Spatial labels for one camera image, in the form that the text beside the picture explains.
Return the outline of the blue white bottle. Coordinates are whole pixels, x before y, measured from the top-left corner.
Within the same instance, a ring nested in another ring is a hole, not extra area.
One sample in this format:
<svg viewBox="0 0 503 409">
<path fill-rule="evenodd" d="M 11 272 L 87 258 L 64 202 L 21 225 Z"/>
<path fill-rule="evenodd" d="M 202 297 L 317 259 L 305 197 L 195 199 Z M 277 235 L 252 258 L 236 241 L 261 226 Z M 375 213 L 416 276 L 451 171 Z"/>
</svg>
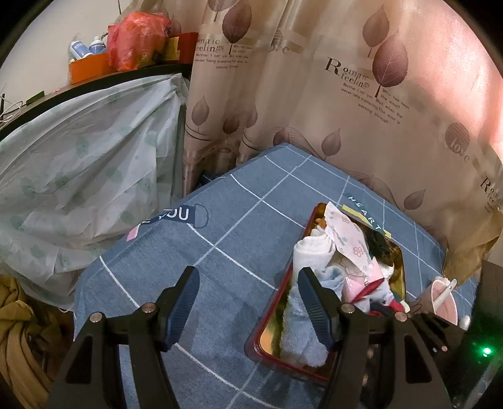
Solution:
<svg viewBox="0 0 503 409">
<path fill-rule="evenodd" d="M 74 60 L 82 60 L 92 55 L 90 49 L 80 40 L 70 43 L 69 52 Z"/>
<path fill-rule="evenodd" d="M 105 42 L 103 42 L 99 36 L 96 36 L 89 46 L 89 50 L 92 54 L 102 54 L 106 49 Z"/>
</svg>

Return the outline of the orange storage box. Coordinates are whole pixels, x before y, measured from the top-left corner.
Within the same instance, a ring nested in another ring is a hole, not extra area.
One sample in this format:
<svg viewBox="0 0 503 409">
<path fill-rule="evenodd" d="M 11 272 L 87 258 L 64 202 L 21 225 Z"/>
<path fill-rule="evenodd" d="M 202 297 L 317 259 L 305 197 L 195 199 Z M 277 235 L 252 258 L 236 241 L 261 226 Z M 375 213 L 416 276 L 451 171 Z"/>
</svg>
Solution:
<svg viewBox="0 0 503 409">
<path fill-rule="evenodd" d="M 96 77 L 111 74 L 115 69 L 110 66 L 108 54 L 92 54 L 84 59 L 75 60 L 68 65 L 68 77 L 71 85 L 82 83 Z"/>
</svg>

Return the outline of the white towel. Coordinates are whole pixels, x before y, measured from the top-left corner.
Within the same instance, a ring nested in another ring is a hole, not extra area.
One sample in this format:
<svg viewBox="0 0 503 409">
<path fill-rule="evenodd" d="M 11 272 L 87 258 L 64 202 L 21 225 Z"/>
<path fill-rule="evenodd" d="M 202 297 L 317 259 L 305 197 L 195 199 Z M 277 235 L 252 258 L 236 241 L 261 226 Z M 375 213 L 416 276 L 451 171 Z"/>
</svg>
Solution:
<svg viewBox="0 0 503 409">
<path fill-rule="evenodd" d="M 336 252 L 336 246 L 321 227 L 314 228 L 293 247 L 291 284 L 297 285 L 299 272 L 310 267 L 319 281 L 330 279 L 327 266 Z"/>
</svg>

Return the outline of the light blue towel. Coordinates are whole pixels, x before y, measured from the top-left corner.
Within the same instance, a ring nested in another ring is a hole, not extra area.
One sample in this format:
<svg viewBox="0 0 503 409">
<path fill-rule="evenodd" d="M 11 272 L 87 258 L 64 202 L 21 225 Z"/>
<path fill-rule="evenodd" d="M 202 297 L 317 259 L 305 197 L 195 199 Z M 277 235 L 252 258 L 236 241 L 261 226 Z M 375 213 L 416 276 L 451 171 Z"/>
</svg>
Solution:
<svg viewBox="0 0 503 409">
<path fill-rule="evenodd" d="M 295 367 L 322 367 L 328 351 L 319 342 L 303 304 L 298 284 L 287 294 L 280 338 L 280 358 Z"/>
</svg>

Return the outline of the beige leaf print curtain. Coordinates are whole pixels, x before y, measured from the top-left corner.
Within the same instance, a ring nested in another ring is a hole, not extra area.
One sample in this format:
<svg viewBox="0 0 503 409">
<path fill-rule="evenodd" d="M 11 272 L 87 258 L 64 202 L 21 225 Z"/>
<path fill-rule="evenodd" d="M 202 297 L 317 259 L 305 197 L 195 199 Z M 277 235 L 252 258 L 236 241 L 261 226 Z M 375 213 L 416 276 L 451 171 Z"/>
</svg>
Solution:
<svg viewBox="0 0 503 409">
<path fill-rule="evenodd" d="M 502 234 L 499 1 L 166 1 L 195 32 L 184 188 L 284 142 L 452 252 Z"/>
</svg>

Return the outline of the pink ceramic mug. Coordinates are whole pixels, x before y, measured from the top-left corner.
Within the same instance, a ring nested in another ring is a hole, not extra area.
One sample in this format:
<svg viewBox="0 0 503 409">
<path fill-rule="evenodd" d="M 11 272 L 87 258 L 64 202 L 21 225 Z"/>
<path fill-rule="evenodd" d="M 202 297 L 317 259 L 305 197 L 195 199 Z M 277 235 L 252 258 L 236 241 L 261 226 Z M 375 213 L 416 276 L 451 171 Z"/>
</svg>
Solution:
<svg viewBox="0 0 503 409">
<path fill-rule="evenodd" d="M 459 320 L 458 308 L 453 295 L 457 284 L 457 279 L 449 280 L 436 277 L 425 291 L 410 304 L 410 313 L 432 313 L 457 326 Z"/>
</svg>

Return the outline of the blue checked tablecloth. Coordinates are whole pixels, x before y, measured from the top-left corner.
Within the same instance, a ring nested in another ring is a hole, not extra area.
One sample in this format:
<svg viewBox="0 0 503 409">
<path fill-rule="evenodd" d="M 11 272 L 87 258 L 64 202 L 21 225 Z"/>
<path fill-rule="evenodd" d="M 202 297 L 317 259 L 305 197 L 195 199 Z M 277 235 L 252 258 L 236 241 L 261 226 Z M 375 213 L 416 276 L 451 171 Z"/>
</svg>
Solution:
<svg viewBox="0 0 503 409">
<path fill-rule="evenodd" d="M 279 288 L 292 248 L 318 203 L 362 206 L 402 252 L 407 294 L 425 290 L 443 265 L 445 245 L 429 228 L 357 179 L 290 145 L 269 149 L 182 201 L 195 224 L 143 225 L 81 275 L 74 322 L 90 314 L 130 314 L 200 271 L 200 290 L 180 342 L 164 364 L 183 408 L 315 408 L 322 389 L 250 360 L 247 338 Z"/>
</svg>

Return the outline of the orange deer toy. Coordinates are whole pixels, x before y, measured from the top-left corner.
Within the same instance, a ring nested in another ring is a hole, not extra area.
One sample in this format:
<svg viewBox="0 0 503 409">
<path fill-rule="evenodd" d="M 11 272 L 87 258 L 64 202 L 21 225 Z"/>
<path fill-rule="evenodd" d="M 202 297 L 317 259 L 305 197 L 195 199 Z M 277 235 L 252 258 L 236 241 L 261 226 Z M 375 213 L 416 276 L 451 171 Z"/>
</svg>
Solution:
<svg viewBox="0 0 503 409">
<path fill-rule="evenodd" d="M 322 229 L 325 229 L 327 227 L 327 221 L 324 217 L 319 217 L 315 219 L 315 224 L 319 226 Z"/>
</svg>

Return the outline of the pink white wipes pack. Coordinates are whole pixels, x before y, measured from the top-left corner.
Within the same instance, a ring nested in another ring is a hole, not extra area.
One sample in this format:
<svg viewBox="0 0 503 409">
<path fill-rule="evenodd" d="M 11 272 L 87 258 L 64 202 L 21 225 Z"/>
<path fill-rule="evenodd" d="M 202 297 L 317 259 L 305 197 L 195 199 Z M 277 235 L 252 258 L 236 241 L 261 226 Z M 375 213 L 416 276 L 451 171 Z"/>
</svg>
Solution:
<svg viewBox="0 0 503 409">
<path fill-rule="evenodd" d="M 388 266 L 381 261 L 377 261 L 375 257 L 368 265 L 363 266 L 363 270 L 345 257 L 341 261 L 341 266 L 345 277 L 342 292 L 344 302 L 351 302 L 365 286 L 375 280 L 386 279 L 389 283 L 389 279 L 395 271 L 394 266 Z"/>
</svg>

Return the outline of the olive green clothes pile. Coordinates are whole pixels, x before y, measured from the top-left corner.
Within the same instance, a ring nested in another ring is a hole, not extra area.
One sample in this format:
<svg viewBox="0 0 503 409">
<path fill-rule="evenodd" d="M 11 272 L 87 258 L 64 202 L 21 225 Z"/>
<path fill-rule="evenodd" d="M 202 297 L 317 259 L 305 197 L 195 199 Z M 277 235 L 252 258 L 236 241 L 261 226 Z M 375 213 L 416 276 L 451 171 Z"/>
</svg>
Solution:
<svg viewBox="0 0 503 409">
<path fill-rule="evenodd" d="M 1 407 L 43 408 L 73 343 L 70 312 L 25 294 L 1 276 Z"/>
</svg>

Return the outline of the red gold tin box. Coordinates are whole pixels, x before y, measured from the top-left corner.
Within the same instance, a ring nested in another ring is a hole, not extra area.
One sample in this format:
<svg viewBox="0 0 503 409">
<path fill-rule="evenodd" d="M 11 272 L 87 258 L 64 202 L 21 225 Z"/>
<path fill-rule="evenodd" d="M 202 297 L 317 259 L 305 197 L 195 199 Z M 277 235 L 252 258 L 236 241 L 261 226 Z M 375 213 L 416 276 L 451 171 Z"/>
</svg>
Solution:
<svg viewBox="0 0 503 409">
<path fill-rule="evenodd" d="M 318 203 L 315 209 L 313 209 L 308 226 L 303 231 L 302 238 L 307 237 L 314 230 L 315 220 L 321 218 L 326 205 L 325 203 Z M 360 213 L 353 212 L 353 209 L 347 208 L 347 206 L 343 207 L 346 209 L 344 210 L 345 213 L 354 213 L 353 216 L 349 215 L 349 218 L 362 228 L 364 232 L 371 230 L 363 215 L 360 217 Z M 395 268 L 389 281 L 390 289 L 398 297 L 399 301 L 405 301 L 406 281 L 402 253 L 399 246 L 392 243 L 390 233 L 385 232 L 385 236 L 386 244 L 392 249 L 392 260 Z M 268 367 L 284 371 L 299 379 L 325 384 L 328 380 L 331 366 L 335 361 L 336 353 L 327 352 L 327 357 L 323 361 L 323 365 L 320 366 L 308 365 L 308 363 L 302 362 L 293 363 L 282 358 L 281 338 L 285 332 L 284 316 L 288 304 L 288 294 L 291 290 L 292 267 L 293 263 L 290 261 L 288 268 L 283 274 L 278 291 L 268 303 L 265 315 L 247 339 L 245 344 L 246 356 L 253 361 L 261 361 Z"/>
</svg>

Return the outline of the brown kraft snack bag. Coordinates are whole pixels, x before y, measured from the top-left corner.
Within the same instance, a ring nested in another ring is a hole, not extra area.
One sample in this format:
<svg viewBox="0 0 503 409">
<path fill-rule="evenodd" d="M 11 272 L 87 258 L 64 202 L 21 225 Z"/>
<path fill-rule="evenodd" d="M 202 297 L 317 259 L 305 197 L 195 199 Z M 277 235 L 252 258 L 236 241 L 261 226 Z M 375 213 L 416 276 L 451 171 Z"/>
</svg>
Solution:
<svg viewBox="0 0 503 409">
<path fill-rule="evenodd" d="M 443 273 L 456 279 L 459 285 L 466 282 L 482 266 L 485 256 L 495 246 L 502 233 L 502 214 L 492 214 L 472 234 L 463 238 L 453 250 L 448 250 Z"/>
</svg>

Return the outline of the pale green plastic cover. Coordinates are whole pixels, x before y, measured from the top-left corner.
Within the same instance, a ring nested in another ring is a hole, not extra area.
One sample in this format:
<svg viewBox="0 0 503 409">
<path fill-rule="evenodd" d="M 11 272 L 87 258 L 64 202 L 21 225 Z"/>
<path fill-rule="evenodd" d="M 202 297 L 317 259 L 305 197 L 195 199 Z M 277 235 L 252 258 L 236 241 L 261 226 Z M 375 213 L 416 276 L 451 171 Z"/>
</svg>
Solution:
<svg viewBox="0 0 503 409">
<path fill-rule="evenodd" d="M 1 143 L 1 271 L 69 309 L 80 274 L 182 197 L 189 83 L 135 79 L 65 101 Z"/>
</svg>

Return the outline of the floral white tissue packet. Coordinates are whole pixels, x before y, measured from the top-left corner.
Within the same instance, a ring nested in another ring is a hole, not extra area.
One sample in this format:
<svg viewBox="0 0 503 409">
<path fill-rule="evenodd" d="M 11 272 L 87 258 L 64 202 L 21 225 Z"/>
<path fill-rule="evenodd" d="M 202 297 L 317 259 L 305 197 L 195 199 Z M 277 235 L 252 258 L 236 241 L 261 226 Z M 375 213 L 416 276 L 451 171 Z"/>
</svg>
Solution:
<svg viewBox="0 0 503 409">
<path fill-rule="evenodd" d="M 324 217 L 325 234 L 333 241 L 341 255 L 339 264 L 346 277 L 363 285 L 383 278 L 377 259 L 370 255 L 363 231 L 351 218 L 328 202 Z"/>
</svg>

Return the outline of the red yellow box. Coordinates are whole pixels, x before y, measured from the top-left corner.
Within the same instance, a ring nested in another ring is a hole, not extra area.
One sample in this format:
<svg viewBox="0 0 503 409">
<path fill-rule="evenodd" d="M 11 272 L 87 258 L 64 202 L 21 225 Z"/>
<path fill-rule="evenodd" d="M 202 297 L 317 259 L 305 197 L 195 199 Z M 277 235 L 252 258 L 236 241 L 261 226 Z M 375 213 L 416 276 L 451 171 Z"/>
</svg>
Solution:
<svg viewBox="0 0 503 409">
<path fill-rule="evenodd" d="M 192 64 L 199 34 L 184 32 L 166 40 L 162 60 L 168 64 Z"/>
</svg>

